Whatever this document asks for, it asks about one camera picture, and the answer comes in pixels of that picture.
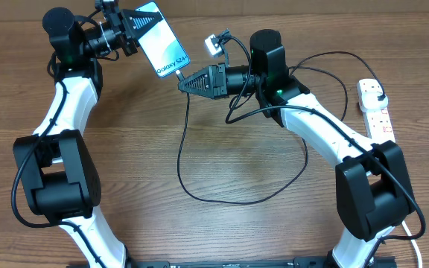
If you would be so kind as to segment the Samsung Galaxy smartphone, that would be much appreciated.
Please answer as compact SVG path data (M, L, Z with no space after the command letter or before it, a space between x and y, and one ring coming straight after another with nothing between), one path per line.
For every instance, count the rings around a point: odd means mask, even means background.
M162 20L139 39L139 44L158 77L166 77L190 63L188 54L163 15Z

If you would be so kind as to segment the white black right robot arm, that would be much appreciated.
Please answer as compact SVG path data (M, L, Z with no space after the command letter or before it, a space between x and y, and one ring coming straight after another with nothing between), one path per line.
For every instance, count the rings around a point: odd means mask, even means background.
M338 244L324 257L296 257L295 267L394 267L392 257L377 257L393 230L420 209L415 201L401 148L357 133L332 115L286 63L278 31L264 29L244 46L247 64L206 66L180 77L187 95L210 99L254 96L258 111L299 135L335 171L337 213L344 229Z

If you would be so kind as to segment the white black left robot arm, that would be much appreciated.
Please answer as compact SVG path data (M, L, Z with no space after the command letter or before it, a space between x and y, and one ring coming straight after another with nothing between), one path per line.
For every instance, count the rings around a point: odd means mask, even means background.
M13 187L23 189L29 209L45 217L46 227L58 226L72 237L88 267L134 267L102 214L101 181L83 132L101 96L101 61L111 53L136 53L140 39L162 21L162 14L120 9L116 1L97 1L95 9L104 22L64 7L43 17L54 49L47 71L56 93L38 128L13 144L18 167Z

